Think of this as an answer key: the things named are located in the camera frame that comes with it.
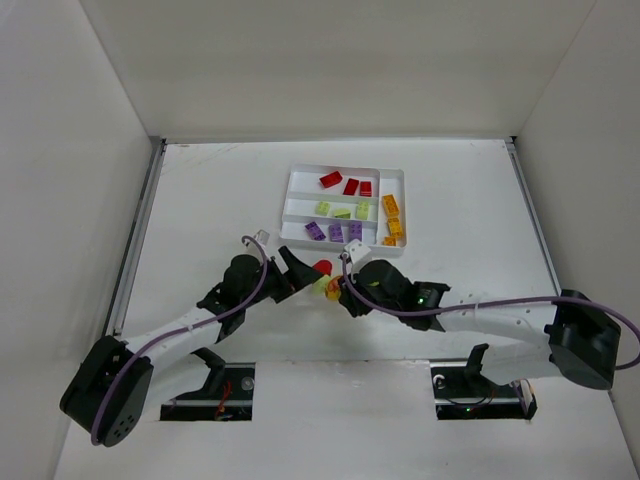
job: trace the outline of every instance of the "white box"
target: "white box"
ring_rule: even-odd
[[[339,171],[342,181],[333,187],[324,188],[320,178],[329,173]],[[371,182],[371,197],[359,195],[343,195],[349,178]],[[382,245],[385,237],[390,236],[387,226],[387,215],[382,207],[382,196],[392,194],[400,208],[400,222],[404,230],[404,238],[397,239],[395,247]],[[318,202],[331,205],[327,216],[318,215],[315,210]],[[404,172],[393,169],[349,168],[325,165],[294,165],[291,168],[287,195],[282,211],[282,229],[280,238],[285,245],[292,247],[313,248],[318,250],[341,251],[349,243],[349,224],[356,220],[356,207],[359,202],[369,202],[369,218],[362,220],[362,242],[376,255],[401,255],[407,244],[406,203],[404,194]],[[334,218],[337,208],[348,208],[351,218]],[[326,240],[312,240],[305,225],[316,222]],[[343,243],[332,242],[329,238],[329,225],[342,225]]]

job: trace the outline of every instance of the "yellow lego brick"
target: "yellow lego brick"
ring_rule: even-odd
[[[333,216],[336,218],[351,218],[351,212],[348,208],[336,208],[333,211]]]
[[[389,225],[389,232],[391,233],[392,237],[404,237],[404,231],[402,230],[402,224],[400,223],[399,218],[390,218],[389,220],[387,220],[387,225]]]
[[[387,217],[394,218],[400,215],[400,209],[393,195],[385,195],[382,197],[382,206],[384,207]]]
[[[368,202],[359,202],[356,207],[356,218],[358,220],[368,220],[369,219],[369,203]]]
[[[329,213],[329,208],[331,208],[329,202],[318,202],[318,205],[316,205],[316,214],[326,217]]]

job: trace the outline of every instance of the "purple cable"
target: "purple cable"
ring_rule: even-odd
[[[105,393],[104,397],[102,398],[102,402],[100,402],[100,406],[98,407],[98,411],[96,412],[96,416],[93,420],[93,424],[91,425],[91,443],[93,445],[100,444],[100,442],[98,441],[98,430],[100,429],[100,424],[102,423],[104,412],[106,411],[107,405],[109,405],[111,398],[113,398],[113,395],[116,389],[118,388],[118,385],[120,384],[120,382],[122,381],[122,379],[124,378],[124,376],[129,371],[129,369],[135,363],[136,360],[138,360],[142,355],[144,355],[144,353],[147,350],[154,347],[155,345],[162,342],[163,340],[166,340],[167,338],[171,338],[175,335],[180,335],[181,333],[188,332],[189,330],[192,330],[194,328],[204,327],[205,325],[209,325],[210,323],[213,323],[213,322],[219,322],[220,320],[223,320],[231,315],[234,315],[235,313],[239,312],[240,310],[243,310],[247,305],[249,305],[251,300],[253,300],[254,297],[258,294],[258,292],[262,288],[262,285],[264,284],[264,280],[267,278],[267,269],[268,269],[267,262],[269,261],[269,259],[267,258],[267,254],[265,253],[262,246],[254,238],[249,237],[247,235],[242,237],[243,243],[247,241],[253,243],[256,246],[256,248],[260,252],[260,256],[262,257],[262,275],[260,276],[260,280],[258,281],[258,284],[256,285],[256,288],[253,290],[253,292],[251,292],[251,294],[247,298],[245,298],[242,303],[233,307],[231,310],[221,313],[218,316],[208,318],[206,320],[201,320],[197,323],[194,323],[191,327],[176,328],[175,330],[170,330],[168,332],[165,332],[162,335],[154,338],[153,340],[149,340],[149,342],[146,343],[142,348],[140,348],[140,350],[134,353],[133,356],[124,364],[122,369],[120,369],[118,374],[115,376],[115,378],[113,379],[113,382],[111,383],[111,385],[109,385],[109,388],[107,389],[107,393]]]
[[[380,305],[376,305],[372,301],[365,298],[360,292],[358,292],[349,279],[349,275],[347,274],[347,257],[348,254],[343,253],[340,258],[342,259],[342,276],[344,277],[345,285],[349,289],[349,291],[364,303],[367,307],[373,308],[374,310],[378,310],[383,313],[387,313],[389,315],[393,315],[394,317],[423,317],[425,315],[440,315],[442,313],[449,312],[458,312],[461,310],[474,310],[476,308],[491,308],[491,307],[504,307],[506,305],[522,305],[527,303],[564,303],[568,305],[580,305],[583,307],[591,307],[596,310],[600,310],[612,317],[616,318],[620,322],[624,323],[629,330],[633,332],[638,342],[640,342],[640,329],[636,327],[636,325],[629,320],[627,317],[622,315],[621,313],[616,312],[614,309],[607,307],[601,303],[592,302],[591,300],[584,300],[582,298],[572,298],[572,297],[558,297],[558,296],[545,296],[545,297],[522,297],[522,298],[510,298],[508,300],[493,300],[491,302],[480,302],[480,303],[465,303],[462,305],[453,305],[451,307],[443,307],[443,308],[433,308],[431,310],[420,310],[415,312],[403,312],[401,310],[391,310],[389,308],[382,307]],[[628,363],[623,363],[622,365],[617,365],[616,370],[626,370],[628,368],[635,367],[640,364],[640,352],[636,355],[636,358],[631,360]]]
[[[528,410],[527,403],[524,401],[524,396],[522,396],[522,394],[520,393],[520,390],[518,390],[518,385],[516,385],[516,382],[511,382],[509,385],[511,385],[511,388],[513,388],[513,391],[516,392],[516,396],[520,401],[520,407],[522,408],[522,411],[526,415]]]

